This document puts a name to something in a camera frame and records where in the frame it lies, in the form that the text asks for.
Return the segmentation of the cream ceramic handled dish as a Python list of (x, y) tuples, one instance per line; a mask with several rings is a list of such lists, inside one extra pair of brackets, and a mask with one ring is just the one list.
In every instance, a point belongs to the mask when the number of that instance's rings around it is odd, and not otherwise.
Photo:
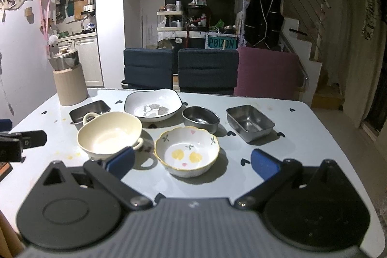
[(77, 144), (90, 158), (106, 159), (126, 147), (140, 149), (144, 144), (141, 134), (141, 121), (129, 113), (87, 113), (77, 133)]

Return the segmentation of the rectangular steel tray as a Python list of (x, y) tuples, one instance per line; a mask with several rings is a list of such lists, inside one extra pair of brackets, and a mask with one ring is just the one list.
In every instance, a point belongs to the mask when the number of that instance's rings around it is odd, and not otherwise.
[(246, 143), (268, 136), (275, 127), (273, 121), (251, 105), (228, 108), (226, 114), (229, 125)]
[(111, 108), (102, 100), (88, 103), (69, 112), (73, 124), (82, 124), (83, 118), (88, 113), (97, 113), (99, 115), (107, 113)]

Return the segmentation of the white square ginkgo plate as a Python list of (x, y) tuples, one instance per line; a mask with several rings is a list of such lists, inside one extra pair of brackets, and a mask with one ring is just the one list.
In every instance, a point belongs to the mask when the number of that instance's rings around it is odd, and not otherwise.
[(178, 93), (171, 89), (137, 91), (125, 100), (124, 111), (142, 122), (160, 122), (171, 118), (182, 107)]

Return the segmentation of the white floral scalloped bowl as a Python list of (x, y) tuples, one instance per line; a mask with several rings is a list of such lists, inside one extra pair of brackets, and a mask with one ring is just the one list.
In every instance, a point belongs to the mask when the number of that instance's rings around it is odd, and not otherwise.
[(216, 162), (219, 152), (215, 135), (190, 126), (163, 132), (154, 145), (154, 155), (165, 170), (180, 178), (206, 173)]

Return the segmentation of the oval stainless steel bowl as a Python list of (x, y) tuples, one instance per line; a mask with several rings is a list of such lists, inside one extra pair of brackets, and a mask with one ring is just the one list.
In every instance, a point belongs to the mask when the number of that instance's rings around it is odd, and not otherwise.
[(185, 126), (204, 129), (214, 134), (220, 123), (220, 118), (211, 110), (200, 106), (190, 106), (183, 110), (182, 118)]

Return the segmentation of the black trash bin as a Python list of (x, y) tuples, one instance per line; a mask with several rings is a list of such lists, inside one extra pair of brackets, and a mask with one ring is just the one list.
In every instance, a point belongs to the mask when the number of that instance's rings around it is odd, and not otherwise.
[(126, 82), (124, 80), (121, 81), (121, 87), (122, 87), (122, 89), (128, 88), (128, 85), (126, 84)]

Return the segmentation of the beige canister with steel lid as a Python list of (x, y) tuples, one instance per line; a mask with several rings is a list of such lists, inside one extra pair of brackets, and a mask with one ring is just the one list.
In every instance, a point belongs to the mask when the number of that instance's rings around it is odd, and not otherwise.
[(60, 105), (72, 106), (88, 98), (83, 68), (76, 49), (61, 48), (52, 56), (50, 63)]

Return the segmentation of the maroon chair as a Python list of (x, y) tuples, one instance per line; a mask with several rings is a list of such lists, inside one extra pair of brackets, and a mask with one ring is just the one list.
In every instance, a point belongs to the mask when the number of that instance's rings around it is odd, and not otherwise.
[(261, 48), (238, 48), (238, 79), (233, 94), (294, 100), (298, 56)]

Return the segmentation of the dark blue chair left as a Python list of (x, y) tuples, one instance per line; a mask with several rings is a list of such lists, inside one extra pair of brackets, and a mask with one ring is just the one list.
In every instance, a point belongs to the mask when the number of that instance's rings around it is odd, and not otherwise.
[(173, 87), (174, 53), (170, 49), (126, 48), (124, 81), (128, 89), (158, 90)]

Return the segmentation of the dark blue chair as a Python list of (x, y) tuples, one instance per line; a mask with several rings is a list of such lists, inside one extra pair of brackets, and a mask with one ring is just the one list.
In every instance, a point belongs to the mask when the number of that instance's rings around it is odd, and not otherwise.
[(173, 87), (174, 53), (170, 49), (126, 48), (124, 81), (128, 89), (158, 90)]
[(232, 96), (238, 65), (237, 50), (181, 49), (178, 52), (180, 91)]

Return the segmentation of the dark blue chair right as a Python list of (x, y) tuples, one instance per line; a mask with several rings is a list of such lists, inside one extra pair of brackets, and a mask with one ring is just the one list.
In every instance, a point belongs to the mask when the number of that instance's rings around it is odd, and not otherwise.
[(181, 49), (178, 52), (180, 91), (232, 96), (238, 65), (237, 50)]

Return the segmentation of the white kitchen cabinets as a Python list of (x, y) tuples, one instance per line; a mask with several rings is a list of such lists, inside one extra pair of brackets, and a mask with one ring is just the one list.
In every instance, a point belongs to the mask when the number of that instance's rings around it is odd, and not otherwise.
[(59, 48), (76, 49), (83, 68), (83, 75), (88, 87), (104, 87), (97, 35), (82, 34), (60, 39)]

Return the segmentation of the teal POIZON box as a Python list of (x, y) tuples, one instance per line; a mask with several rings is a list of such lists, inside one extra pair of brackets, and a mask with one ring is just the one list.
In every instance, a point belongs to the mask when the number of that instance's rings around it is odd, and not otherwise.
[(221, 33), (207, 33), (205, 48), (209, 50), (236, 50), (238, 48), (238, 37)]

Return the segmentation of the black vest on hanger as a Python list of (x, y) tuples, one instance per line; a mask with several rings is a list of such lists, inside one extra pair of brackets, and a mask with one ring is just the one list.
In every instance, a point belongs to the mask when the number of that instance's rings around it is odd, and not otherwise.
[(250, 0), (245, 13), (244, 36), (254, 48), (279, 50), (279, 36), (284, 23), (283, 0)]

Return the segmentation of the cluttered storage shelf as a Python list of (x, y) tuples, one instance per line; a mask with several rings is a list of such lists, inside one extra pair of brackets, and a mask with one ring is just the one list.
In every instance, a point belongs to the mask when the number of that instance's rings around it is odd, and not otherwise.
[(203, 48), (208, 33), (207, 0), (181, 0), (157, 12), (158, 49)]

